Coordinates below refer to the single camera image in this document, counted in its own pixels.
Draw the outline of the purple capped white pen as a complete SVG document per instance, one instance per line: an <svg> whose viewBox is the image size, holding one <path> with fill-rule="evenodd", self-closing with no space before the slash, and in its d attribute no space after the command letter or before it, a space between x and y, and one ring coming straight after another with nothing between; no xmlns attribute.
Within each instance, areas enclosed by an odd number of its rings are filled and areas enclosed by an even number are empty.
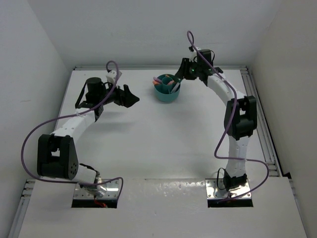
<svg viewBox="0 0 317 238"><path fill-rule="evenodd" d="M172 89L171 92L172 92L172 93L176 92L176 90L178 89L178 87L179 87L179 84L176 84L175 87Z"/></svg>

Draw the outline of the pink highlighter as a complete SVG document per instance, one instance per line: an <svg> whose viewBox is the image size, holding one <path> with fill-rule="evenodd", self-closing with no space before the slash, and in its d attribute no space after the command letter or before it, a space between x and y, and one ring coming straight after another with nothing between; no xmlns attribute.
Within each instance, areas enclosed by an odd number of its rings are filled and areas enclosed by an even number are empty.
<svg viewBox="0 0 317 238"><path fill-rule="evenodd" d="M156 78L156 77L153 77L153 80L156 81L156 82L158 82L158 83L161 83L161 82L162 82L160 79L158 79L158 78Z"/></svg>

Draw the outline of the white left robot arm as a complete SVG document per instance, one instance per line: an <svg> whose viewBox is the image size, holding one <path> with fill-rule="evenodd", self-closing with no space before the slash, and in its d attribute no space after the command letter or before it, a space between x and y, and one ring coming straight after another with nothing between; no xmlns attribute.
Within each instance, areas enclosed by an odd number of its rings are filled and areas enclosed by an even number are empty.
<svg viewBox="0 0 317 238"><path fill-rule="evenodd" d="M111 82L102 82L98 77L88 78L75 103L75 116L51 134L43 134L38 139L38 175L78 183L96 183L99 172L78 161L77 141L99 119L104 105L115 103L129 108L139 100L126 84L120 88Z"/></svg>

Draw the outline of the teal capped white pen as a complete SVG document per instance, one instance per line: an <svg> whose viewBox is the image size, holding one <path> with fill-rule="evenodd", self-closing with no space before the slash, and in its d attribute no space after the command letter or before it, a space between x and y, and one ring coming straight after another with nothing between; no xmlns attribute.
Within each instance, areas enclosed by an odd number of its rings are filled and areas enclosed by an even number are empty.
<svg viewBox="0 0 317 238"><path fill-rule="evenodd" d="M172 88L172 90L171 90L171 92L170 92L171 94L175 93L175 92L178 90L178 88L179 88L179 86L180 86L180 84L181 84L181 81L182 81L181 79L178 79L178 80L175 81L176 84L175 84L175 86Z"/></svg>

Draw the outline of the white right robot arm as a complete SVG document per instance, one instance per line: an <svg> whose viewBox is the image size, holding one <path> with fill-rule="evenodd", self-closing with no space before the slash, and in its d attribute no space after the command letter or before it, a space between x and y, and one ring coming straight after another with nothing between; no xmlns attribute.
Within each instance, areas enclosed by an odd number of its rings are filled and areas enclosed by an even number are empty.
<svg viewBox="0 0 317 238"><path fill-rule="evenodd" d="M224 134L229 138L229 152L224 169L223 189L230 191L247 181L246 153L250 137L257 128L257 101L238 91L219 67L213 67L211 50L189 48L190 58L183 58L176 73L179 79L200 79L226 106Z"/></svg>

